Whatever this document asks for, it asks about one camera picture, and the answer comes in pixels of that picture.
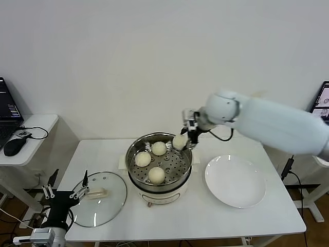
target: laptop screen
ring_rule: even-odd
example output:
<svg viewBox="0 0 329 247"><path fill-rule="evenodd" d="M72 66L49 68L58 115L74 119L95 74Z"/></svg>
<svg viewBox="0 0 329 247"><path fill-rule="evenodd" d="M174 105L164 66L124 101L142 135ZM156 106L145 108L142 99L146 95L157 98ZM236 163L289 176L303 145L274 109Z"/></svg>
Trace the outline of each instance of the laptop screen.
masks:
<svg viewBox="0 0 329 247"><path fill-rule="evenodd" d="M5 81L0 77L0 120L21 120L22 117L11 97Z"/></svg>

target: round plate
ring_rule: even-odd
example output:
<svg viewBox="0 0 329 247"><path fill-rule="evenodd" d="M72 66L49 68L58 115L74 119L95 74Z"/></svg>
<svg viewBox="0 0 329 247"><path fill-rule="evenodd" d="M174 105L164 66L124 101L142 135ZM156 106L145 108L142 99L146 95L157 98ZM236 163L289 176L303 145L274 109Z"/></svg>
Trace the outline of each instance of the round plate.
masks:
<svg viewBox="0 0 329 247"><path fill-rule="evenodd" d="M82 181L74 191L81 188ZM84 227L96 227L112 220L121 211L127 198L127 187L124 180L112 172L97 172L88 176L88 187L103 188L104 197L90 198L86 195L81 202L72 207L74 222Z"/></svg>
<svg viewBox="0 0 329 247"><path fill-rule="evenodd" d="M256 167L237 156L222 155L212 159L205 171L210 191L233 207L253 207L266 194L266 183Z"/></svg>

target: steamed bun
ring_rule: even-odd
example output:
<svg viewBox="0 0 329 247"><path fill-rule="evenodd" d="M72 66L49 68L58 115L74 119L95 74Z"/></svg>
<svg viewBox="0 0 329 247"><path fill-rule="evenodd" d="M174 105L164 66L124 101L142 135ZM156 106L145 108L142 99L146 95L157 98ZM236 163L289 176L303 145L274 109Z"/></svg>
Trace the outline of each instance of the steamed bun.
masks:
<svg viewBox="0 0 329 247"><path fill-rule="evenodd" d="M152 153L157 156L164 155L167 151L167 146L163 142L156 142L152 145Z"/></svg>
<svg viewBox="0 0 329 247"><path fill-rule="evenodd" d="M151 155L148 152L139 152L135 157L137 166L144 167L151 162Z"/></svg>
<svg viewBox="0 0 329 247"><path fill-rule="evenodd" d="M173 139L173 146L177 150L182 150L185 147L187 138L184 135L176 135Z"/></svg>
<svg viewBox="0 0 329 247"><path fill-rule="evenodd" d="M160 167L153 167L149 171L149 180L153 184L161 184L165 180L165 171Z"/></svg>

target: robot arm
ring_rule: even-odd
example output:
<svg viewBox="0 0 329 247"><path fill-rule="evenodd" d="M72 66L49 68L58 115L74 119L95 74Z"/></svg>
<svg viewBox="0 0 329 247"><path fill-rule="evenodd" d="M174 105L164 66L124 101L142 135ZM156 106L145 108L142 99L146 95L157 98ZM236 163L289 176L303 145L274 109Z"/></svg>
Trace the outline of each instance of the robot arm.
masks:
<svg viewBox="0 0 329 247"><path fill-rule="evenodd" d="M47 185L42 186L45 198L50 203L47 221L41 225L41 228L34 229L30 236L14 237L13 243L15 245L33 243L35 246L40 247L65 247L65 235L69 230L66 219L70 208L78 205L89 192L88 174L86 171L82 180L82 187L78 191L57 190L53 192L52 187L57 174L58 169L49 178Z"/></svg>
<svg viewBox="0 0 329 247"><path fill-rule="evenodd" d="M183 119L189 148L195 147L201 133L226 125L270 147L329 161L329 126L311 113L281 104L221 91L199 111L184 110Z"/></svg>

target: metal steamer tray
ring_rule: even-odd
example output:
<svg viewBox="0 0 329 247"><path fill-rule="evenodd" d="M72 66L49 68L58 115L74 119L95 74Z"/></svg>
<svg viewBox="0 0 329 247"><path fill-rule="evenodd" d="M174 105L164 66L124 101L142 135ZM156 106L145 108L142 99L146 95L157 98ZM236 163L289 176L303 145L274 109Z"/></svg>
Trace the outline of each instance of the metal steamer tray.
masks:
<svg viewBox="0 0 329 247"><path fill-rule="evenodd" d="M169 133L152 133L137 139L128 149L125 163L133 182L142 189L149 192L168 192L182 185L190 175L192 152L189 149L177 151L172 146L172 139L175 135ZM164 142L167 152L164 155L156 156L151 151L155 142ZM135 156L139 152L146 151L151 155L151 163L145 167L135 164ZM150 182L148 174L153 167L161 167L165 172L165 179L162 184L154 185Z"/></svg>

